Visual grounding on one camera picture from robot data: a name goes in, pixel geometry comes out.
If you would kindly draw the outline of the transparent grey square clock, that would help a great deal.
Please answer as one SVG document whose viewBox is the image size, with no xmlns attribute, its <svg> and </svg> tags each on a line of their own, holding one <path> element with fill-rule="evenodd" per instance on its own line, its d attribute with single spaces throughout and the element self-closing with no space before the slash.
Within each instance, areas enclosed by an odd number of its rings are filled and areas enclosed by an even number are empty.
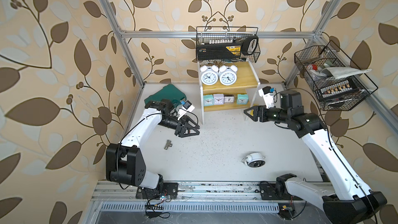
<svg viewBox="0 0 398 224">
<path fill-rule="evenodd" d="M 225 94 L 224 95 L 224 103 L 225 104 L 233 104 L 235 101 L 235 96 L 233 94 Z"/>
</svg>

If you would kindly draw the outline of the small mint square clock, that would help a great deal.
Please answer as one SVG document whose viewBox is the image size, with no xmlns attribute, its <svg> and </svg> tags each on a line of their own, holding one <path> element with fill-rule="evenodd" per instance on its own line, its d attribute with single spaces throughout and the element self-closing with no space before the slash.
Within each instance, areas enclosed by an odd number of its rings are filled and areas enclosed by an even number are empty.
<svg viewBox="0 0 398 224">
<path fill-rule="evenodd" d="M 238 105 L 246 105 L 249 102 L 248 94 L 238 94 L 236 104 Z"/>
</svg>

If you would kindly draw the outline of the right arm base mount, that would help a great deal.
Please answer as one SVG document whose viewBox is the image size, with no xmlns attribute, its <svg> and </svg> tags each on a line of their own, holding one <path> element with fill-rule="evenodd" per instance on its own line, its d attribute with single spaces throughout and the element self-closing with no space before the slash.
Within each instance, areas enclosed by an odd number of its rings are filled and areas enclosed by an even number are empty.
<svg viewBox="0 0 398 224">
<path fill-rule="evenodd" d="M 287 187 L 285 186 L 285 182 L 288 179 L 295 178 L 294 174 L 284 174 L 276 178 L 274 183 L 270 183 L 268 181 L 261 181 L 259 183 L 259 192 L 261 194 L 262 200 L 299 200 L 302 199 L 296 196 L 293 196 L 288 193 Z"/>
</svg>

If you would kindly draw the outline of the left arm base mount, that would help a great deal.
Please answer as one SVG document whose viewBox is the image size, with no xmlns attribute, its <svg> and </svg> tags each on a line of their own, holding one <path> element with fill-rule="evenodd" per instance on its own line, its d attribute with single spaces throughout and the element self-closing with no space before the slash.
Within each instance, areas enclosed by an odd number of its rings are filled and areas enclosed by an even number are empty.
<svg viewBox="0 0 398 224">
<path fill-rule="evenodd" d="M 167 201 L 174 200 L 178 195 L 178 183 L 176 182 L 164 182 L 162 179 L 159 181 L 158 186 L 155 189 L 138 187 L 136 192 L 136 199 L 141 200 L 160 200 L 165 198 Z"/>
</svg>

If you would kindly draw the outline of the white twin-bell clock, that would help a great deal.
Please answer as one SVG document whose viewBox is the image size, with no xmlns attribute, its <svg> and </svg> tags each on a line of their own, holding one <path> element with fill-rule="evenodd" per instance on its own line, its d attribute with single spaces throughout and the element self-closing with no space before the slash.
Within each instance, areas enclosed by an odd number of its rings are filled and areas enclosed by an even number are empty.
<svg viewBox="0 0 398 224">
<path fill-rule="evenodd" d="M 200 80 L 206 86 L 212 86 L 218 81 L 219 68 L 215 65 L 203 65 L 200 67 Z"/>
<path fill-rule="evenodd" d="M 224 86 L 231 86 L 237 81 L 237 71 L 236 65 L 223 65 L 219 67 L 219 81 Z"/>
<path fill-rule="evenodd" d="M 266 161 L 265 156 L 259 152 L 254 152 L 244 157 L 242 163 L 250 168 L 260 168 L 266 164 Z"/>
</svg>

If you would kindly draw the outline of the lilac square alarm clock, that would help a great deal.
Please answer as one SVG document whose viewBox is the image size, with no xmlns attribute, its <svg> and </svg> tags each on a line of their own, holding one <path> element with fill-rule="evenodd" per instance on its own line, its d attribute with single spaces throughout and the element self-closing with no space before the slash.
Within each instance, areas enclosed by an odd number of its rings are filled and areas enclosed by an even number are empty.
<svg viewBox="0 0 398 224">
<path fill-rule="evenodd" d="M 213 94 L 214 105 L 223 105 L 224 104 L 224 94 L 217 93 Z"/>
</svg>

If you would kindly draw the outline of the mint square alarm clock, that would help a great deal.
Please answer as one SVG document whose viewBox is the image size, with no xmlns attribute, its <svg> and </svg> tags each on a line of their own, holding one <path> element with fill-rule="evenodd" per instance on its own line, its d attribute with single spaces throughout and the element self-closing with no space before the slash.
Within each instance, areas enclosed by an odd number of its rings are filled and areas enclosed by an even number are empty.
<svg viewBox="0 0 398 224">
<path fill-rule="evenodd" d="M 203 105 L 205 107 L 213 106 L 214 105 L 214 96 L 212 94 L 203 95 Z"/>
</svg>

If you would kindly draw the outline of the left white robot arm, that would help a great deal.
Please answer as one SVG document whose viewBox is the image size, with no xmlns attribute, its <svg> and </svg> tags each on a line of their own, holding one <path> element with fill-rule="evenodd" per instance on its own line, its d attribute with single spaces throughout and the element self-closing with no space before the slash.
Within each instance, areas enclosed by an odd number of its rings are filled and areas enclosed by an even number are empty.
<svg viewBox="0 0 398 224">
<path fill-rule="evenodd" d="M 200 134 L 200 126 L 187 116 L 195 107 L 190 101 L 174 104 L 167 100 L 150 101 L 145 105 L 141 119 L 117 144 L 110 144 L 106 155 L 106 180 L 141 187 L 163 190 L 163 176 L 147 170 L 143 156 L 144 144 L 149 140 L 157 126 L 175 131 L 179 138 Z"/>
</svg>

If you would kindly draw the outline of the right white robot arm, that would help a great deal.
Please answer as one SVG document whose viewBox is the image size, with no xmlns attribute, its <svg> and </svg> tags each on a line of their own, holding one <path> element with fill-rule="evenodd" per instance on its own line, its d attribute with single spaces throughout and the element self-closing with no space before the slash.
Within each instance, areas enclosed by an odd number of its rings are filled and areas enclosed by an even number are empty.
<svg viewBox="0 0 398 224">
<path fill-rule="evenodd" d="M 270 87 L 259 91 L 265 104 L 252 106 L 244 114 L 253 121 L 284 123 L 310 149 L 333 186 L 328 191 L 294 174 L 277 177 L 275 194 L 298 197 L 322 210 L 333 224 L 357 224 L 375 218 L 387 205 L 382 192 L 373 191 L 355 172 L 336 144 L 328 128 L 314 113 L 306 113 L 301 94 L 295 90 L 280 92 L 280 107 L 275 107 Z"/>
</svg>

